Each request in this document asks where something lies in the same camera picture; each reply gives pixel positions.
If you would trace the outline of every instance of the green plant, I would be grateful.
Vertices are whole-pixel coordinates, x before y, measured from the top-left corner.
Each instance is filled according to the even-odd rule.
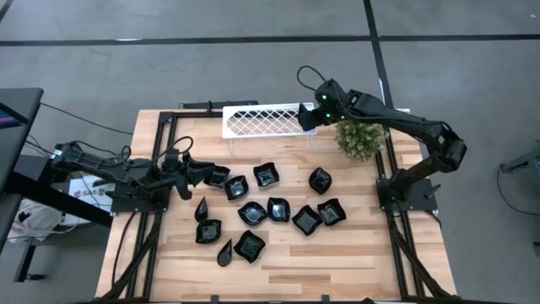
[[[337,124],[337,145],[350,159],[370,160],[384,144],[384,140],[385,132],[381,125],[350,121]]]

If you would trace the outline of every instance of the white basket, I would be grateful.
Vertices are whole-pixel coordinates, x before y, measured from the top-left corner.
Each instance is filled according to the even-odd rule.
[[[223,138],[229,140],[232,154],[232,140],[236,138],[276,138],[286,136],[306,136],[310,148],[311,137],[316,129],[303,131],[296,116],[300,104],[225,106],[223,108]],[[313,103],[305,103],[307,110],[313,110]]]

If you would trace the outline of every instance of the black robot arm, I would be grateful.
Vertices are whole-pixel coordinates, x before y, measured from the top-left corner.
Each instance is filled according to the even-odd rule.
[[[405,201],[415,182],[437,171],[457,170],[467,151],[463,140],[446,122],[429,121],[388,108],[373,95],[356,90],[345,92],[334,79],[325,80],[316,89],[315,98],[319,107],[313,111],[307,111],[300,104],[298,120],[305,131],[343,120],[379,123],[407,133],[427,146],[428,158],[407,170],[398,169],[391,179],[381,181],[381,202]]]
[[[111,160],[84,152],[77,142],[57,144],[51,166],[61,171],[84,171],[101,178],[94,183],[115,183],[111,198],[130,198],[152,203],[160,199],[159,190],[175,187],[182,199],[192,198],[188,185],[194,187],[215,170],[214,163],[195,161],[189,152],[169,149],[159,168],[154,160]]]

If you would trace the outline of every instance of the wood plank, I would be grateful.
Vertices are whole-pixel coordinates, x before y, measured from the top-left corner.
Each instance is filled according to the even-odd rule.
[[[139,112],[133,157],[151,155],[158,115],[158,111]],[[227,166],[231,176],[245,175],[250,192],[230,202],[223,190],[202,183],[192,189],[193,197],[188,201],[172,191],[159,236],[151,301],[209,301],[211,295],[219,295],[223,301],[319,301],[321,294],[336,301],[367,296],[376,300],[399,298],[386,217],[379,209],[375,189],[375,161],[350,160],[340,154],[334,141],[335,126],[317,132],[309,151],[305,138],[242,139],[234,141],[235,153],[230,155],[228,143],[221,138],[221,119],[179,121],[176,137],[191,135],[195,140],[192,157]],[[406,168],[421,160],[416,140],[394,130],[391,135],[398,165]],[[383,155],[386,172],[390,172],[386,151]],[[281,180],[276,187],[259,188],[253,166],[267,161],[275,162]],[[319,166],[332,175],[332,186],[324,195],[315,193],[308,184],[309,175]],[[222,236],[214,244],[195,243],[197,222],[193,215],[203,197],[209,217],[223,223]],[[265,220],[250,227],[240,220],[237,209],[243,204],[256,201],[266,208],[270,197],[287,199],[292,215],[306,204],[316,209],[318,204],[338,198],[348,218],[332,227],[321,225],[308,237],[291,222]],[[455,292],[438,224],[423,212],[409,214],[418,256],[443,288]],[[97,296],[111,288],[112,264],[128,216],[121,214],[113,221]],[[117,277],[132,258],[137,227],[138,215],[127,230]],[[216,257],[221,247],[229,239],[236,244],[248,229],[267,244],[259,259],[248,263],[234,253],[229,266],[219,267]],[[142,294],[145,263],[138,272],[136,296]],[[410,285],[410,269],[407,272]]]

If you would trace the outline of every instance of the gray concrete floor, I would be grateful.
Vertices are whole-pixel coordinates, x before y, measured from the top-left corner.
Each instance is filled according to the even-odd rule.
[[[372,2],[380,35],[540,29],[534,0]],[[15,0],[0,24],[0,40],[368,33],[362,2],[352,0]],[[501,161],[540,139],[540,41],[392,42],[382,43],[382,50],[395,106],[448,121],[469,148],[459,171],[433,176],[442,184],[437,200],[458,293],[537,302],[540,258],[532,242],[540,241],[540,219],[505,205],[495,173]],[[369,42],[0,47],[0,87],[42,87],[45,103],[132,130],[139,109],[175,108],[179,102],[308,101],[310,92],[295,80],[303,64],[345,88],[381,96]],[[119,150],[131,140],[47,108],[31,133],[49,149],[81,139]],[[503,175],[501,186],[516,207],[540,212],[540,192],[527,171]],[[60,247],[38,248],[31,270],[49,274],[43,282],[10,283],[22,247],[8,246],[0,256],[0,294],[10,303],[92,298],[106,234],[90,228],[85,236],[65,236]]]

